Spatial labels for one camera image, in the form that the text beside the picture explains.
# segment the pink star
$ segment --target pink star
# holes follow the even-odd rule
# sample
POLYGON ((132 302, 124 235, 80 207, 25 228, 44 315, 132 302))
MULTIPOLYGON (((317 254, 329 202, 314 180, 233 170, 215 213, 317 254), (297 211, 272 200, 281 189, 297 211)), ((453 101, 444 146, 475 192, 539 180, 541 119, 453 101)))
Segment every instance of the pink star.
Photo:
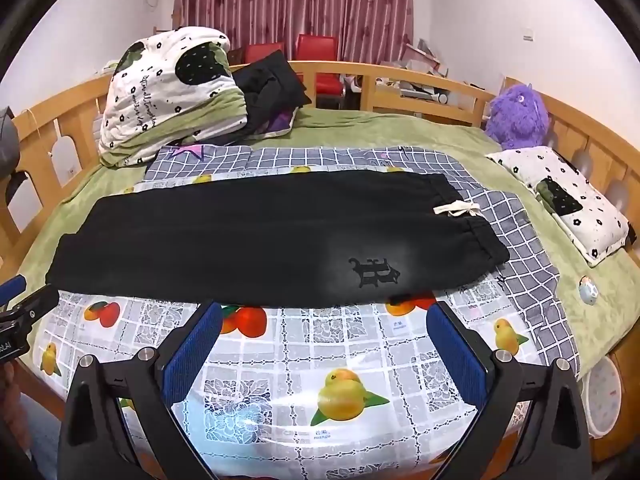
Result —
POLYGON ((180 148, 177 148, 176 150, 174 150, 170 158, 174 158, 174 156, 180 155, 181 153, 184 153, 184 152, 190 152, 192 155, 195 155, 200 160, 202 160, 204 157, 204 153, 202 152, 203 148, 204 146, 202 144, 192 144, 191 146, 181 146, 180 148))

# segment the pink curtain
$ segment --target pink curtain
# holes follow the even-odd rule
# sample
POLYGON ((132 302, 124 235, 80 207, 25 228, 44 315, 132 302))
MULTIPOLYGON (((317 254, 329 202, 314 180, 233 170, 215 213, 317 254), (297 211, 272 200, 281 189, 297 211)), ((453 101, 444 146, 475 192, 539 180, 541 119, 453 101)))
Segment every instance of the pink curtain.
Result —
POLYGON ((175 0, 174 26, 203 25, 232 48, 283 41, 294 58, 298 34, 338 38, 338 59, 396 60, 413 39, 413 0, 175 0))

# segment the wooden bed frame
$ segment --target wooden bed frame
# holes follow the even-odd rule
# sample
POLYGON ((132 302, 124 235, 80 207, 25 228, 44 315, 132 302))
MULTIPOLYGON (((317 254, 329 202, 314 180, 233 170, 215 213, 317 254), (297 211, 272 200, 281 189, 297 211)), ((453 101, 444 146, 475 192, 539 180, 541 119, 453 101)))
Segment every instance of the wooden bed frame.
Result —
MULTIPOLYGON (((333 61, 292 61, 296 73, 302 74, 306 94, 311 99, 309 105, 316 105, 315 81, 318 73, 334 73, 361 75, 362 94, 360 110, 372 111, 376 108, 400 110, 426 114, 432 120, 455 122, 480 127, 486 104, 494 97, 489 92, 463 83, 443 79, 425 73, 412 72, 401 68, 392 68, 371 64, 333 62, 333 61), (464 96, 472 102, 469 109, 461 109, 451 105, 443 105, 412 98, 405 98, 398 92, 376 84, 376 78, 385 77, 390 80, 402 80, 416 84, 425 84, 444 88, 464 96)), ((98 155, 93 137, 92 124, 98 111, 104 111, 106 96, 111 76, 102 76, 60 94, 50 97, 14 119, 20 138, 20 163, 17 171, 29 174, 42 209, 31 222, 20 232, 4 201, 0 204, 0 283, 14 276, 31 244, 42 229, 47 218, 56 205, 69 196, 78 183, 98 164, 98 155), (58 124, 62 136, 73 139, 78 152, 82 170, 64 186, 56 176, 49 153, 57 140, 58 124)), ((504 87, 516 84, 511 78, 505 79, 504 87)), ((601 192, 613 182, 623 183, 628 191, 628 206, 624 211, 628 220, 640 227, 640 152, 626 140, 617 136, 599 122, 583 112, 564 104, 553 97, 543 95, 546 108, 552 118, 550 129, 558 138, 558 151, 571 160, 580 150, 587 153, 593 163, 593 171, 589 176, 591 183, 601 192)), ((0 183, 0 196, 4 196, 9 178, 0 183)), ((636 253, 629 249, 636 264, 640 260, 636 253)), ((63 401, 24 364, 17 370, 17 380, 22 391, 33 397, 51 413, 62 419, 63 401)), ((498 474, 508 462, 513 450, 514 440, 505 439, 505 448, 498 452, 496 462, 487 471, 487 477, 498 474)), ((153 460, 142 457, 145 466, 155 474, 153 460)), ((412 474, 411 478, 425 480, 433 471, 412 474)))

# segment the black pants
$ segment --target black pants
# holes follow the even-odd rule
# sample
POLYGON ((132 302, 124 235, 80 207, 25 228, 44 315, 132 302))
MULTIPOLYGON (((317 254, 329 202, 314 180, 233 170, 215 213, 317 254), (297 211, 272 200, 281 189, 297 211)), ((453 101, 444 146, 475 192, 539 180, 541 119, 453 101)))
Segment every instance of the black pants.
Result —
POLYGON ((321 308, 465 285, 508 250, 441 174, 335 171, 98 200, 47 273, 62 290, 321 308))

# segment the red chair back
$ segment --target red chair back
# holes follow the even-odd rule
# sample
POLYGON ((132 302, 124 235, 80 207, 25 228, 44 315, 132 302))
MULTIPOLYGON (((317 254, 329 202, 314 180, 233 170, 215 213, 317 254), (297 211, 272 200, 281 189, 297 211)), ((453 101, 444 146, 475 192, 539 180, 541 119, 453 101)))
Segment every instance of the red chair back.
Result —
POLYGON ((338 61, 338 40, 333 36, 299 34, 296 59, 300 61, 338 61))
POLYGON ((258 43, 253 45, 247 45, 244 51, 244 62, 253 63, 261 60, 263 57, 267 57, 272 52, 281 50, 284 53, 284 42, 279 41, 277 43, 258 43))

